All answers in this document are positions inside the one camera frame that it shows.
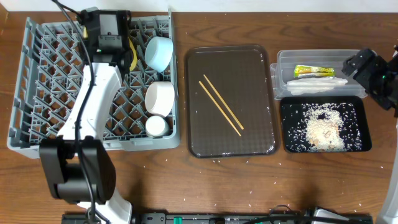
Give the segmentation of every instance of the gray dish rack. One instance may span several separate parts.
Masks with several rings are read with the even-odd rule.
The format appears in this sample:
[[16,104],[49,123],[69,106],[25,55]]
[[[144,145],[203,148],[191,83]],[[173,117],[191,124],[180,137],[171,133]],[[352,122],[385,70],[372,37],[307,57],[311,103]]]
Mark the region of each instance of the gray dish rack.
[[[175,53],[162,73],[144,61],[151,38],[162,36],[174,41],[172,14],[169,11],[168,16],[132,18],[130,28],[137,50],[137,67],[125,76],[113,100],[104,132],[104,147],[125,151],[177,147],[181,140],[178,97],[166,117],[170,135],[151,138],[145,132],[150,114],[145,109],[144,98],[149,85],[170,81],[178,96]],[[67,22],[40,25],[27,18],[7,137],[9,149],[38,158],[40,141],[55,138],[67,120],[83,76],[76,35]]]

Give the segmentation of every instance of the brown tray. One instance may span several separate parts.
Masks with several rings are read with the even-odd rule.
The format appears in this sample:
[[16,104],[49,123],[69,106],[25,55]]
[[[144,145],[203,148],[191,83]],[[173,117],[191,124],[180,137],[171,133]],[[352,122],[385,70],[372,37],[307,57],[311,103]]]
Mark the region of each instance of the brown tray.
[[[188,148],[199,158],[272,154],[279,148],[277,116],[267,52],[259,45],[200,47],[185,57]],[[205,74],[239,119],[239,128],[203,77]],[[198,83],[201,81],[241,137]]]

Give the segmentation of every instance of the white wall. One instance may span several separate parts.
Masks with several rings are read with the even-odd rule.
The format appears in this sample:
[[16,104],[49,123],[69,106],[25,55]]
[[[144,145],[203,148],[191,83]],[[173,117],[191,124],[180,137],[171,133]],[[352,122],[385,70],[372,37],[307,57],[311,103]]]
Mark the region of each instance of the white wall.
[[[80,11],[177,12],[398,12],[398,0],[60,0]],[[58,11],[51,0],[0,0],[8,11]]]

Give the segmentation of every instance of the white cup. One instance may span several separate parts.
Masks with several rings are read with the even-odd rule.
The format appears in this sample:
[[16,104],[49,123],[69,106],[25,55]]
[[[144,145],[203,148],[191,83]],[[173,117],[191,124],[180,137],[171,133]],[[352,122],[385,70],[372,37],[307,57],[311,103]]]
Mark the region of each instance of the white cup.
[[149,137],[165,136],[169,130],[169,125],[160,116],[151,116],[145,123],[145,132]]
[[152,83],[145,95],[145,107],[153,115],[166,117],[174,104],[174,87],[171,82]]
[[158,72],[163,72],[173,55],[173,41],[166,37],[154,37],[145,51],[145,63]]

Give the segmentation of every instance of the green switch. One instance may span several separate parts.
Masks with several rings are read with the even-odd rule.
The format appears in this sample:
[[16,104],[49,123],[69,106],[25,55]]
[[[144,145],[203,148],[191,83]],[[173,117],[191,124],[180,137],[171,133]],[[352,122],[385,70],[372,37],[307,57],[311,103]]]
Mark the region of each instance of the green switch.
[[174,224],[182,224],[182,218],[181,217],[174,217]]
[[[258,219],[258,218],[254,218],[254,219],[256,220],[256,219]],[[262,222],[259,222],[259,223],[257,223],[257,224],[262,224]]]

